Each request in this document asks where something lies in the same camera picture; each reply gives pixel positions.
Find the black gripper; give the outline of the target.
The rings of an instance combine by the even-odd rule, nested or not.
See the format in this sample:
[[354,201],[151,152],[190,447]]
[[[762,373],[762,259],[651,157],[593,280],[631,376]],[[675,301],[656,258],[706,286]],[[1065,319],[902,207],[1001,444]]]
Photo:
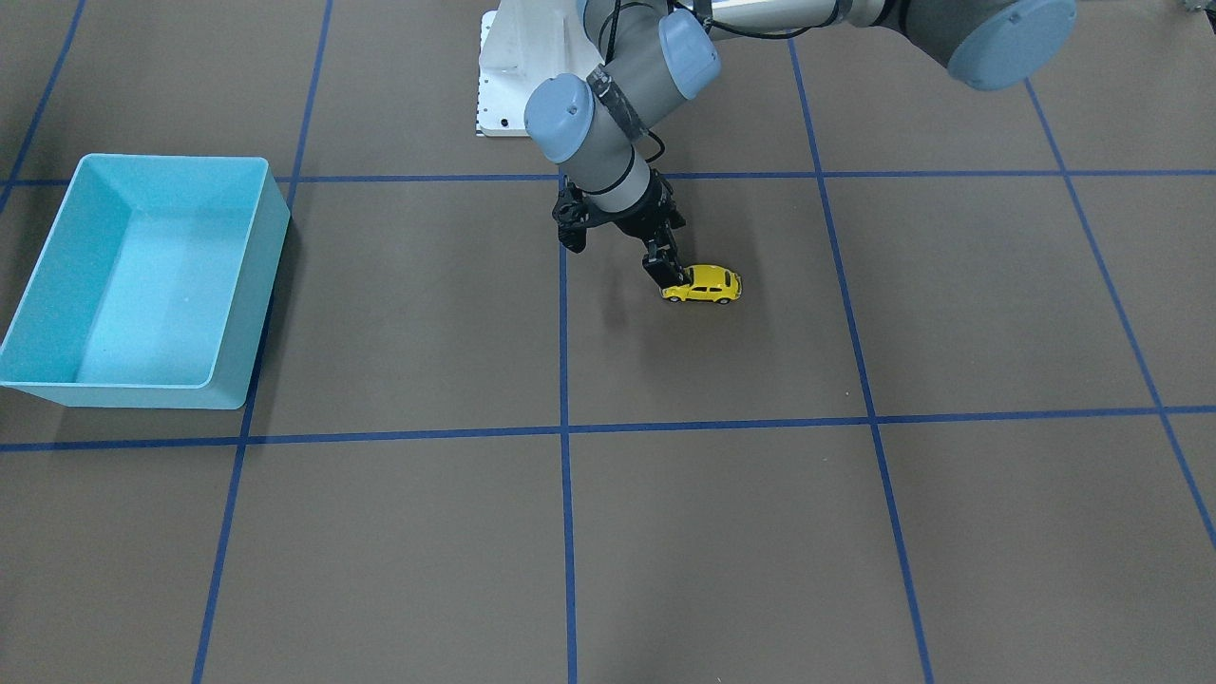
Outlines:
[[672,253],[679,252],[674,230],[683,228],[686,222],[675,202],[672,184],[659,172],[651,173],[651,183],[641,198],[617,212],[595,206],[590,192],[565,180],[553,206],[553,220],[561,247],[572,253],[582,253],[590,230],[610,222],[626,237],[655,246],[655,252],[643,257],[642,267],[657,287],[666,290],[683,285],[683,267]]

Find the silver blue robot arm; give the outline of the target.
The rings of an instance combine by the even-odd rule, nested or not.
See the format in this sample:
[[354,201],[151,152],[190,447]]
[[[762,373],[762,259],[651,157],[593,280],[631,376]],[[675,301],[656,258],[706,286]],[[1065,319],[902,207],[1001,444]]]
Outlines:
[[660,288],[689,282],[674,239],[683,225],[672,186],[638,152],[638,140],[721,72],[716,44],[730,37],[787,40],[848,23],[903,37],[978,91],[1024,82],[1073,34],[1074,1],[578,1],[575,16],[597,52],[585,75],[539,83],[522,122],[564,176],[553,220],[561,246],[617,226],[644,246],[642,267]]

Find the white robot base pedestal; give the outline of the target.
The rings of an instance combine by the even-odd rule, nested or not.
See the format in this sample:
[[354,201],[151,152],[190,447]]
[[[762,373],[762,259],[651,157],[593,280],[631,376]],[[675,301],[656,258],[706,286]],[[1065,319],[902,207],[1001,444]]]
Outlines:
[[599,52],[578,1],[501,1],[482,17],[475,134],[527,136],[524,110],[539,83],[586,77]]

